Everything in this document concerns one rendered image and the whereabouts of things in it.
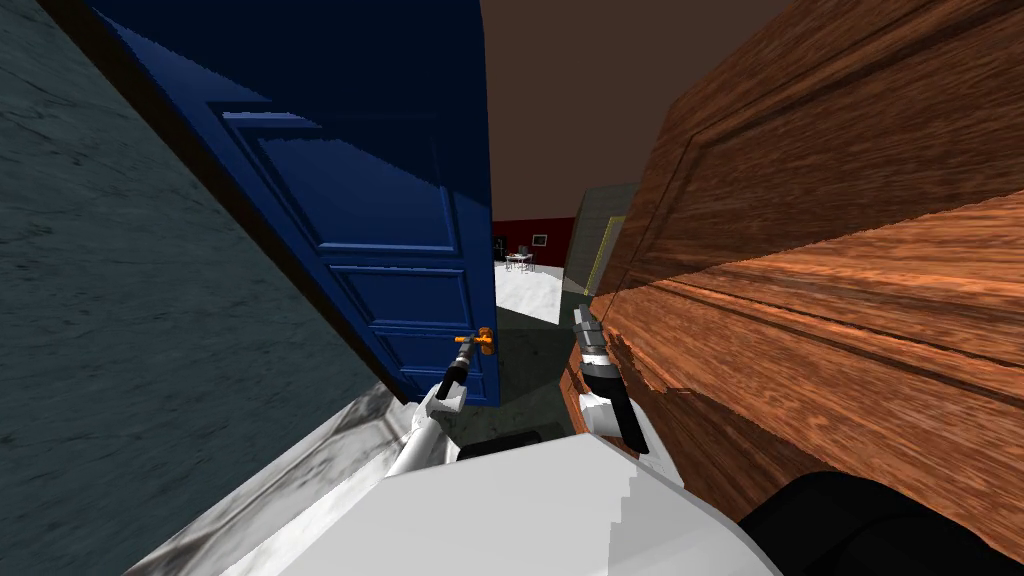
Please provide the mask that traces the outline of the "brown wooden door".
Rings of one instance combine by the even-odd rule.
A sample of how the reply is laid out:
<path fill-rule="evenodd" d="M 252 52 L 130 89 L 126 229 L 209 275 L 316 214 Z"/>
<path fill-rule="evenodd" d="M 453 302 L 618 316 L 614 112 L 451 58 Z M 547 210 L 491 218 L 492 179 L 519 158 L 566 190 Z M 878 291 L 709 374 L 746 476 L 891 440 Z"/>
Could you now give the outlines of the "brown wooden door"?
<path fill-rule="evenodd" d="M 849 474 L 1024 576 L 1024 0 L 792 0 L 670 108 L 593 306 L 729 520 Z"/>

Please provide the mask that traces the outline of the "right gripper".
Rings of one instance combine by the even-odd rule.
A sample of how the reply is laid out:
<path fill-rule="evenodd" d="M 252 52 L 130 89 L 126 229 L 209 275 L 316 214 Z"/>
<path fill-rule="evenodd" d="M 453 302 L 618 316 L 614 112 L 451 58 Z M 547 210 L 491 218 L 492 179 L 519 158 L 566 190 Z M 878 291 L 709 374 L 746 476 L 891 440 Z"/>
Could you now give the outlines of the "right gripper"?
<path fill-rule="evenodd" d="M 580 304 L 573 311 L 573 332 L 582 356 L 607 357 L 607 341 L 602 324 L 591 313 L 589 306 Z"/>

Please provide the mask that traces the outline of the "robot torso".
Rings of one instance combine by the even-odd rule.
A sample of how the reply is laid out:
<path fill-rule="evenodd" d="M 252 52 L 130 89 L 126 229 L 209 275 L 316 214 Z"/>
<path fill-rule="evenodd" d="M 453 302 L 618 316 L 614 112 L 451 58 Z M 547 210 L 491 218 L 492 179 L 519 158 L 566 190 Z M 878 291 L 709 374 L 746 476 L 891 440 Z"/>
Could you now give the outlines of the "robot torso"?
<path fill-rule="evenodd" d="M 328 494 L 222 576 L 782 576 L 731 520 L 591 434 Z"/>

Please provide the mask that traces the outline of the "blue panelled door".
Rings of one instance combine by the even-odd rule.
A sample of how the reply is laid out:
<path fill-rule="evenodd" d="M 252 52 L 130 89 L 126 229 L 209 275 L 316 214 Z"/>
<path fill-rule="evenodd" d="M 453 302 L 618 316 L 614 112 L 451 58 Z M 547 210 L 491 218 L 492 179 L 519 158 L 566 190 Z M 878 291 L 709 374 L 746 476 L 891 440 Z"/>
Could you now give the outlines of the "blue panelled door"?
<path fill-rule="evenodd" d="M 409 400 L 496 324 L 479 0 L 84 0 Z"/>

